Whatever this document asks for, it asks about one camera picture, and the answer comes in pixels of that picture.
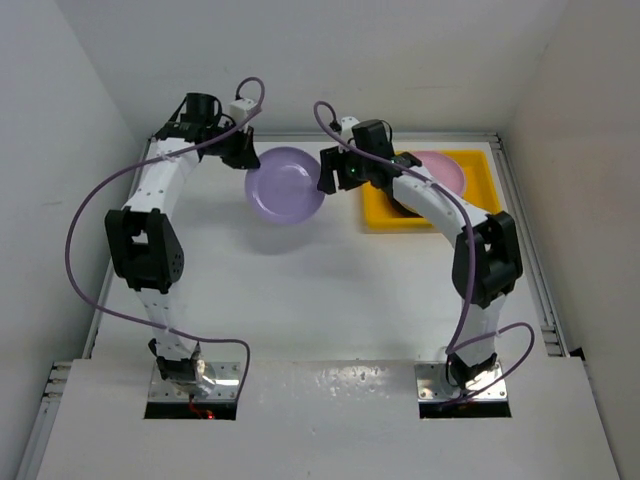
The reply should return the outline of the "purple plate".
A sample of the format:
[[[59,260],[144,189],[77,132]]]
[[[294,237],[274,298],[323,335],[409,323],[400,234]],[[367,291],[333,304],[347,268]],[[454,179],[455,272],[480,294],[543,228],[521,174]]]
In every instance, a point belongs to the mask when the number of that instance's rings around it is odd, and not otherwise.
[[[260,167],[245,176],[245,197],[263,220],[294,225],[314,216],[325,200],[317,189],[320,164],[294,147],[275,147],[259,156]]]

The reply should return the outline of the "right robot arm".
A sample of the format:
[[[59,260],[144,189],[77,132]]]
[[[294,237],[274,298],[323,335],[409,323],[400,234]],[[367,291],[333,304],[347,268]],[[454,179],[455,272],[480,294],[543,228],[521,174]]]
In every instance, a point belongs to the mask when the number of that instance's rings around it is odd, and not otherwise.
[[[462,309],[445,349],[446,366],[450,381],[467,387],[497,361],[500,313],[523,274],[514,219],[469,203],[414,154],[395,152],[380,120],[333,120],[321,127],[338,144],[321,153],[320,191],[369,184],[425,218],[453,247],[451,278]]]

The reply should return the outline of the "pink plate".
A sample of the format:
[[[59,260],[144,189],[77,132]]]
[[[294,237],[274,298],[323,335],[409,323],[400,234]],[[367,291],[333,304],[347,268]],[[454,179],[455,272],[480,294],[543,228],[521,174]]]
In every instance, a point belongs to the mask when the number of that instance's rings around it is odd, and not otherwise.
[[[464,195],[467,186],[466,176],[454,159],[435,151],[414,151],[413,155],[435,180],[458,196]]]

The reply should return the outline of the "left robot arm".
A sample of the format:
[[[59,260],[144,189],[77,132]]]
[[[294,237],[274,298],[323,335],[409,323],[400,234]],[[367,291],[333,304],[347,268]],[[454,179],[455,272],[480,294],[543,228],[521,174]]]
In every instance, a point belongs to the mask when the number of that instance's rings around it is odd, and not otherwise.
[[[213,95],[189,93],[154,134],[139,185],[121,209],[105,217],[112,263],[144,306],[152,325],[149,348],[162,380],[204,398],[216,386],[215,373],[204,360],[198,341],[176,334],[178,316],[171,289],[180,280],[185,254],[171,217],[186,180],[206,155],[232,168],[259,165],[248,118],[256,101],[237,97],[227,109]]]

